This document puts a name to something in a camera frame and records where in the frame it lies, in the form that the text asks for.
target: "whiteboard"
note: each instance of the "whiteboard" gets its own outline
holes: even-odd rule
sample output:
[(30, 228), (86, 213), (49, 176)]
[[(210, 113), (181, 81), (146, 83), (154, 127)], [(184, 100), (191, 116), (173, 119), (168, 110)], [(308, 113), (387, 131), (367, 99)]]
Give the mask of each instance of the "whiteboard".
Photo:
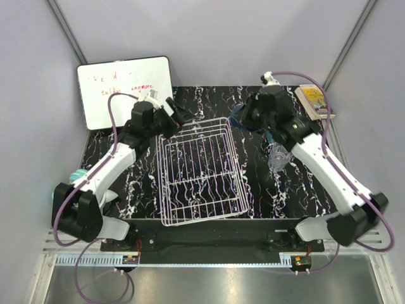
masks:
[[(157, 100), (173, 97), (169, 60), (165, 56), (143, 58), (77, 68), (86, 126), (90, 130), (111, 128), (107, 101), (111, 94), (122, 92), (144, 97), (151, 89), (157, 91)], [(131, 118), (134, 99), (116, 96), (111, 100), (115, 124), (122, 127)]]

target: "metal floor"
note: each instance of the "metal floor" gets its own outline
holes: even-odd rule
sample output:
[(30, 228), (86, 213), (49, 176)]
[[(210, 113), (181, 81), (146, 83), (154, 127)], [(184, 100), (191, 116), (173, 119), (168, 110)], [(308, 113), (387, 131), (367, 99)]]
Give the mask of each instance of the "metal floor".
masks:
[[(313, 268), (327, 262), (314, 256)], [(105, 267), (80, 267), (81, 286)], [(333, 266), (319, 274), (280, 275), (264, 269), (174, 269), (138, 268), (130, 275), (135, 293), (121, 303), (136, 304), (252, 304), (252, 303), (383, 303), (367, 256), (339, 256)], [(108, 302), (117, 299), (125, 288), (125, 279), (107, 274), (84, 288), (90, 299)], [(73, 267), (55, 267), (45, 303), (85, 303), (76, 293)]]

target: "yellow book cover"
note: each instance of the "yellow book cover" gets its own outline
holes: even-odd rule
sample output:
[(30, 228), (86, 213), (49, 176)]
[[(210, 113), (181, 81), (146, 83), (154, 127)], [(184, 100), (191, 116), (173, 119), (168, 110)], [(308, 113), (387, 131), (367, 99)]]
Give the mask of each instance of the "yellow book cover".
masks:
[(302, 93), (319, 115), (328, 114), (327, 104), (322, 92), (315, 85), (300, 85)]

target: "cable connector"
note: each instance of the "cable connector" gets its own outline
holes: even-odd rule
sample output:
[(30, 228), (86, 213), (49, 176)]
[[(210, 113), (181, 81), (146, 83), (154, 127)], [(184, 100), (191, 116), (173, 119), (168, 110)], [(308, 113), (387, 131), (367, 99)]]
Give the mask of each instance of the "cable connector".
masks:
[(264, 75), (260, 77), (260, 80), (263, 84), (263, 87), (280, 86), (279, 81), (273, 77), (273, 74), (271, 72), (264, 73)]
[(83, 179), (83, 181), (86, 182), (86, 185), (90, 184), (90, 179), (89, 179), (89, 175), (88, 175), (88, 174), (83, 175), (82, 179)]
[(107, 153), (106, 156), (110, 158), (114, 158), (116, 154), (116, 151), (113, 153), (113, 149), (110, 149)]

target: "teal object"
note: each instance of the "teal object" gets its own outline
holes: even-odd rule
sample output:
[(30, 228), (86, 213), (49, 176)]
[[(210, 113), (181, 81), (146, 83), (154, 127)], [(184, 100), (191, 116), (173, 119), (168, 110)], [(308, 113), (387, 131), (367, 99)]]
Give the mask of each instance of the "teal object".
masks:
[(243, 107), (243, 104), (242, 104), (242, 103), (241, 103), (241, 104), (237, 104), (237, 105), (235, 106), (235, 108), (232, 109), (232, 112), (231, 112), (231, 114), (230, 114), (229, 120), (230, 120), (230, 123), (231, 123), (234, 127), (237, 127), (238, 129), (241, 129), (241, 130), (247, 130), (243, 125), (239, 124), (238, 120), (237, 120), (236, 117), (235, 117), (235, 114), (236, 114), (242, 107)]
[(70, 174), (69, 184), (77, 181), (79, 178), (83, 177), (87, 172), (88, 170), (86, 169), (77, 169), (76, 171), (74, 171), (74, 173)]
[(273, 136), (270, 134), (270, 127), (268, 128), (268, 130), (266, 130), (266, 137), (269, 143), (272, 143), (274, 141)]

